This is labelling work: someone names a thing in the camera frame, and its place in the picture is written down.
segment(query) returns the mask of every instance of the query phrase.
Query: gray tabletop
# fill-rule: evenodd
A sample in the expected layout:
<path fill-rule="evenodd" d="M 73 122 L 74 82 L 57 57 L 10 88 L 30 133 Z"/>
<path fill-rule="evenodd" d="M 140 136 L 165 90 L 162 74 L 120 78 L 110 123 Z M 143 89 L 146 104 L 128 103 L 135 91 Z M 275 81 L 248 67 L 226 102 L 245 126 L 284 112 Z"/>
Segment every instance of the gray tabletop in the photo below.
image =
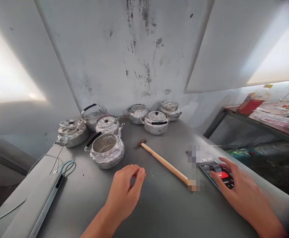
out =
<path fill-rule="evenodd" d="M 289 196 L 225 153 L 220 147 L 195 132 L 181 120 L 169 124 L 161 136 L 148 134 L 142 125 L 129 121 L 122 130 L 125 155 L 120 164 L 101 170 L 84 151 L 84 144 L 64 148 L 60 167 L 68 160 L 76 163 L 74 171 L 63 180 L 37 237 L 79 237 L 104 205 L 114 173 L 128 164 L 144 167 L 147 177 L 139 202 L 118 228 L 114 237 L 257 237 L 254 229 L 235 212 L 222 194 L 201 173 L 201 191 L 189 192 L 175 175 L 168 171 L 144 148 L 135 149 L 143 138 L 146 144 L 188 176 L 192 165 L 187 162 L 188 145 L 203 145 L 213 158 L 226 157 L 250 174 L 268 196 L 283 225 L 289 227 Z M 57 155 L 61 147 L 52 146 L 49 153 Z M 16 206 L 35 187 L 41 176 L 49 174 L 55 158 L 45 156 L 0 208 L 0 215 Z M 0 237 L 13 217 L 0 220 Z"/>

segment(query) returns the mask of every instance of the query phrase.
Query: red button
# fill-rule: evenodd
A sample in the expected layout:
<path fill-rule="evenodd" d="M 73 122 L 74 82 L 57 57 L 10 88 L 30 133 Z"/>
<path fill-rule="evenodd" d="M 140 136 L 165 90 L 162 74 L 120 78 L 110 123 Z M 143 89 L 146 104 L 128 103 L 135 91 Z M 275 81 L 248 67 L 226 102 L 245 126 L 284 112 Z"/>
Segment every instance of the red button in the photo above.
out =
<path fill-rule="evenodd" d="M 225 173 L 224 171 L 223 172 L 219 172 L 219 173 L 216 173 L 221 179 L 224 179 L 224 178 L 227 178 L 228 177 L 228 174 Z"/>

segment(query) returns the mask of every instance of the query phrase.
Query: smartphone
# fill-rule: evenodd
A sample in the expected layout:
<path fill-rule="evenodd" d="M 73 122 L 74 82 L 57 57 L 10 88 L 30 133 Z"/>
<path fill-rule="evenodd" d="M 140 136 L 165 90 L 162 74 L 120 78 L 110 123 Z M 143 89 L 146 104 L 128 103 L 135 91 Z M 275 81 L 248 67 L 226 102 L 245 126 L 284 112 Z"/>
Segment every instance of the smartphone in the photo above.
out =
<path fill-rule="evenodd" d="M 229 173 L 226 172 L 224 168 L 222 168 L 215 160 L 213 160 L 211 156 L 207 159 L 202 159 L 198 166 L 203 171 L 203 173 L 206 174 L 206 176 L 211 180 L 211 182 L 216 186 L 218 190 L 220 189 L 212 179 L 210 171 L 214 171 L 215 173 L 217 173 L 217 175 L 222 179 L 224 184 L 229 189 L 232 189 L 234 187 L 234 180 L 232 176 L 230 176 Z"/>

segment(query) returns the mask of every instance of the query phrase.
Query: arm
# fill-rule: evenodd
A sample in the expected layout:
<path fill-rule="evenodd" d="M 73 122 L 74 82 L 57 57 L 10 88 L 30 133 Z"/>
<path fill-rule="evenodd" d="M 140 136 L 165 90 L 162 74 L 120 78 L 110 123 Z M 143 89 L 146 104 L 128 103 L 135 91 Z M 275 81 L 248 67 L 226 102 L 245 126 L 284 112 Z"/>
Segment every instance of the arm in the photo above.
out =
<path fill-rule="evenodd" d="M 234 178 L 234 188 L 229 189 L 221 178 L 211 171 L 212 178 L 229 204 L 256 230 L 261 238 L 284 238 L 287 232 L 273 213 L 267 197 L 255 182 L 236 164 L 219 157 L 221 164 Z"/>
<path fill-rule="evenodd" d="M 133 176 L 136 181 L 134 186 L 131 186 L 130 180 Z M 105 205 L 80 238 L 111 238 L 121 222 L 134 210 L 145 177 L 145 169 L 138 165 L 127 165 L 117 171 Z"/>

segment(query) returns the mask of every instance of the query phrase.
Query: wooden handle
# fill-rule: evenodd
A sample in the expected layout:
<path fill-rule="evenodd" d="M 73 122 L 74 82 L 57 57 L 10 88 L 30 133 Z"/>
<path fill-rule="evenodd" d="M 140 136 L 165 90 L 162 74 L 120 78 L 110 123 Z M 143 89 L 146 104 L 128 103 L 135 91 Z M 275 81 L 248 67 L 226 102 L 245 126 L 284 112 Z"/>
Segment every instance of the wooden handle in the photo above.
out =
<path fill-rule="evenodd" d="M 141 146 L 148 151 L 150 154 L 152 154 L 160 163 L 164 165 L 168 170 L 170 170 L 175 176 L 177 176 L 183 183 L 187 186 L 187 177 L 184 176 L 179 170 L 177 170 L 173 165 L 171 165 L 168 161 L 163 159 L 160 155 L 158 155 L 156 152 L 154 152 L 149 146 L 142 143 Z"/>

